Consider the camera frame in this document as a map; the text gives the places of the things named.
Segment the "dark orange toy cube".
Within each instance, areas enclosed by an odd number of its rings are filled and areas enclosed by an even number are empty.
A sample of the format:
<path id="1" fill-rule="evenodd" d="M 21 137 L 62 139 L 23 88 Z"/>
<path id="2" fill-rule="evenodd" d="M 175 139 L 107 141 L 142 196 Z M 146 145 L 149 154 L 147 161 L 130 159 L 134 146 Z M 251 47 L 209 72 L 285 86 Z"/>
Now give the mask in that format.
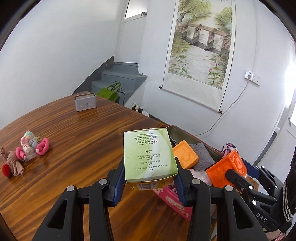
<path id="1" fill-rule="evenodd" d="M 247 174 L 247 168 L 236 150 L 233 150 L 208 168 L 206 173 L 214 187 L 223 188 L 226 185 L 232 185 L 231 182 L 226 179 L 226 172 L 230 169 L 233 169 L 242 177 L 245 177 Z"/>

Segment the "clear plastic bag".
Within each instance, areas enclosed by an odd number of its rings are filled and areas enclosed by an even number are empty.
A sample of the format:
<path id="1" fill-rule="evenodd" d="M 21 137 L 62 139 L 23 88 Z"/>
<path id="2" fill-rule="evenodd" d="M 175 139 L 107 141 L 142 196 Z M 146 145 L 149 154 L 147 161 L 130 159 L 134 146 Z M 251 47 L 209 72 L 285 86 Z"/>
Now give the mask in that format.
<path id="1" fill-rule="evenodd" d="M 201 181 L 206 183 L 208 186 L 212 185 L 212 181 L 210 180 L 206 171 L 204 171 L 204 170 L 198 171 L 198 170 L 194 170 L 194 169 L 189 169 L 189 171 L 191 172 L 193 178 L 200 179 Z"/>

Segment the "grey knit pouch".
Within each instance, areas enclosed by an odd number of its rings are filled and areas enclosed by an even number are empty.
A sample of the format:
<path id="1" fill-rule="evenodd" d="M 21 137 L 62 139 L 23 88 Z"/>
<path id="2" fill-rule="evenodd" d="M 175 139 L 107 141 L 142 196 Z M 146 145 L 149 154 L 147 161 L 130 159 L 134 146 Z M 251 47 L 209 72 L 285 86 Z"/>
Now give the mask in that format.
<path id="1" fill-rule="evenodd" d="M 191 144 L 190 147 L 198 156 L 198 162 L 193 166 L 195 171 L 204 171 L 215 164 L 214 159 L 210 156 L 208 150 L 203 143 Z"/>

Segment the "light orange toy cube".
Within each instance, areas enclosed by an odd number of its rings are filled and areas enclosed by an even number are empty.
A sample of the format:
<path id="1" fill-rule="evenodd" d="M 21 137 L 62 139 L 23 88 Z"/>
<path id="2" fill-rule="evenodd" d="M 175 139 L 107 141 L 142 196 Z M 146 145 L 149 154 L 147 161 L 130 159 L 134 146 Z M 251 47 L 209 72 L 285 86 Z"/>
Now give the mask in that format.
<path id="1" fill-rule="evenodd" d="M 198 163 L 198 155 L 185 140 L 173 147 L 173 153 L 183 169 L 190 169 Z"/>

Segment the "brown stocking bundle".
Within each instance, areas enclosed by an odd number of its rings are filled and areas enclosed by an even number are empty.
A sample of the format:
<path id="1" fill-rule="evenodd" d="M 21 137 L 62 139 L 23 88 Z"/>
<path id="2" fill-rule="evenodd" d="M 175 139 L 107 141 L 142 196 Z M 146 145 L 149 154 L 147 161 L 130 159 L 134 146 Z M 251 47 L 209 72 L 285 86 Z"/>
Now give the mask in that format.
<path id="1" fill-rule="evenodd" d="M 16 157 L 16 153 L 13 151 L 6 151 L 4 147 L 1 147 L 1 157 L 5 161 L 4 164 L 8 164 L 11 168 L 11 175 L 18 176 L 23 175 L 25 168 Z"/>

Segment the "pink foam curler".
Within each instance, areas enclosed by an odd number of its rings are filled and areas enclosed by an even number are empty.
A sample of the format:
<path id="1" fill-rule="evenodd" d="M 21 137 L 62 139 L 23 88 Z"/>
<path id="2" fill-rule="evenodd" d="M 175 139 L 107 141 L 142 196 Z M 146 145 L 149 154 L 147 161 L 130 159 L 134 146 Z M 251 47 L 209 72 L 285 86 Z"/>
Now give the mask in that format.
<path id="1" fill-rule="evenodd" d="M 36 146 L 36 153 L 40 156 L 46 154 L 50 146 L 48 138 L 43 138 L 41 142 Z"/>
<path id="2" fill-rule="evenodd" d="M 16 153 L 16 157 L 17 157 L 19 160 L 21 160 L 21 161 L 24 161 L 24 160 L 25 160 L 25 158 L 26 158 L 26 154 L 24 153 L 23 148 L 21 148 L 21 147 L 16 147 L 15 153 Z"/>

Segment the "red pompom ball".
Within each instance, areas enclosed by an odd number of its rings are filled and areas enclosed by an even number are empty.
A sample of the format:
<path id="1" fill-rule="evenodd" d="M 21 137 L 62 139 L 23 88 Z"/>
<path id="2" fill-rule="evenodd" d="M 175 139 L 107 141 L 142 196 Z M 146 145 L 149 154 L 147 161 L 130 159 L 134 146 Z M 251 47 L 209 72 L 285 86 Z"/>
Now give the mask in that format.
<path id="1" fill-rule="evenodd" d="M 4 176 L 6 176 L 6 177 L 11 176 L 11 168 L 8 164 L 3 164 L 1 170 L 2 170 L 2 173 Z"/>

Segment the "grey yellow sock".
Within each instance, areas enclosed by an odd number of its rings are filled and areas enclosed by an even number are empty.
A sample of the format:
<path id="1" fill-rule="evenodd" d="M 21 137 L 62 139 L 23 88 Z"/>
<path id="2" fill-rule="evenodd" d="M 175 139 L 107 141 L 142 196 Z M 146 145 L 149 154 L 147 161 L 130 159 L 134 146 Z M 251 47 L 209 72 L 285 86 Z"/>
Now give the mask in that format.
<path id="1" fill-rule="evenodd" d="M 41 137 L 33 137 L 30 140 L 30 146 L 35 150 L 37 145 L 41 142 Z"/>

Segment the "green white carton box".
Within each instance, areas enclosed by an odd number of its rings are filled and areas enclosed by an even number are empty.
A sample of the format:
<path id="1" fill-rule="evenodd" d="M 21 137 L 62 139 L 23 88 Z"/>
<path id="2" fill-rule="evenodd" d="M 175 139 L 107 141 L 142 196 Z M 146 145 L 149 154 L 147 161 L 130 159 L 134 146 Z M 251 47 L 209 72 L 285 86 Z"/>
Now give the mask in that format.
<path id="1" fill-rule="evenodd" d="M 163 188 L 178 175 L 167 128 L 124 132 L 125 181 L 137 191 Z"/>

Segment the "white bucket with bottles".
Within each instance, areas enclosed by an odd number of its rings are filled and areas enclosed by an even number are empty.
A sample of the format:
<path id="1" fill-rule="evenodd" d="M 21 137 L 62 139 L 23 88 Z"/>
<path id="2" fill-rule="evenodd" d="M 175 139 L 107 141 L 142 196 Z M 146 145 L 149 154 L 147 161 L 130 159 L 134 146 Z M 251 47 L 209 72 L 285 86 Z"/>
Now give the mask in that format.
<path id="1" fill-rule="evenodd" d="M 144 111 L 144 110 L 140 107 L 140 105 L 138 105 L 136 102 L 134 102 L 134 103 L 132 104 L 132 110 L 133 110 L 133 111 L 136 111 L 137 113 L 141 113 L 141 114 L 143 114 L 143 115 L 149 117 L 149 114 L 148 114 L 146 111 Z"/>

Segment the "grey tin box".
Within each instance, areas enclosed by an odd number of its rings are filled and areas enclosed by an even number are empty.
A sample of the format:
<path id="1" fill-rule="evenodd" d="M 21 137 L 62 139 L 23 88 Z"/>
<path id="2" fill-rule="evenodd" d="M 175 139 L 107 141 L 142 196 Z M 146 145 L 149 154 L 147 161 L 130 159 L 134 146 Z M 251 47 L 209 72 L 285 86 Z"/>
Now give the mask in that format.
<path id="1" fill-rule="evenodd" d="M 76 111 L 83 111 L 96 108 L 96 95 L 95 93 L 85 93 L 75 96 Z"/>

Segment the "landscape scroll painting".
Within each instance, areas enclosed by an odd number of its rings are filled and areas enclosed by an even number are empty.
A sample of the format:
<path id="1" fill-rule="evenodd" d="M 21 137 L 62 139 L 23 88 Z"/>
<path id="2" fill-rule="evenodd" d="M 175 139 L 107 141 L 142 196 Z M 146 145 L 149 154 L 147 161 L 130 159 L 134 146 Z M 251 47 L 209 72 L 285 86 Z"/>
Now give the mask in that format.
<path id="1" fill-rule="evenodd" d="M 219 111 L 235 27 L 235 1 L 177 1 L 161 89 Z"/>

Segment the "green shopping bag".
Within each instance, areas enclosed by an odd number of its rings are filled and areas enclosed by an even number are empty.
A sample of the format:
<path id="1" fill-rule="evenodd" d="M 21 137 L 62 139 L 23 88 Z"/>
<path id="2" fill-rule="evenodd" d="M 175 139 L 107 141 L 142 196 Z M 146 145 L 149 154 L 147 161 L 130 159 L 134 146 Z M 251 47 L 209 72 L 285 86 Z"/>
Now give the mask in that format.
<path id="1" fill-rule="evenodd" d="M 119 103 L 119 94 L 123 94 L 125 96 L 125 91 L 122 88 L 122 85 L 118 81 L 114 81 L 108 87 L 103 87 L 96 95 L 108 99 L 110 101 Z"/>

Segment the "grey staircase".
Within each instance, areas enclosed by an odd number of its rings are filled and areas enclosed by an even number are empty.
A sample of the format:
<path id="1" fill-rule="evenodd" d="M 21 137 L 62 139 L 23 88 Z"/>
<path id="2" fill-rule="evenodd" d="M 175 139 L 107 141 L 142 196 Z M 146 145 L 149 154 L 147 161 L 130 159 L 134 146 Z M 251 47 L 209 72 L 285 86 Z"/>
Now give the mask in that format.
<path id="1" fill-rule="evenodd" d="M 75 94 L 88 91 L 98 94 L 102 88 L 119 82 L 119 100 L 124 105 L 144 83 L 147 76 L 140 74 L 137 63 L 114 62 L 111 57 L 91 73 L 74 91 Z"/>

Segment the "white wall socket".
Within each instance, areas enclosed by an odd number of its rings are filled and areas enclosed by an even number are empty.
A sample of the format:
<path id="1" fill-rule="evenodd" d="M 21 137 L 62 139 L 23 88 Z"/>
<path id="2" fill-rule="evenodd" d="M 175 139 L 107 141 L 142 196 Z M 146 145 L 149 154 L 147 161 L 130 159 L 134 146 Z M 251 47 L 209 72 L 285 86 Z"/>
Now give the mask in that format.
<path id="1" fill-rule="evenodd" d="M 254 84 L 256 84 L 258 86 L 261 84 L 261 81 L 262 81 L 262 77 L 261 76 L 255 74 L 255 73 L 253 73 L 251 71 L 248 71 L 248 70 L 245 72 L 244 78 L 246 80 L 248 80 L 248 81 L 253 82 Z"/>

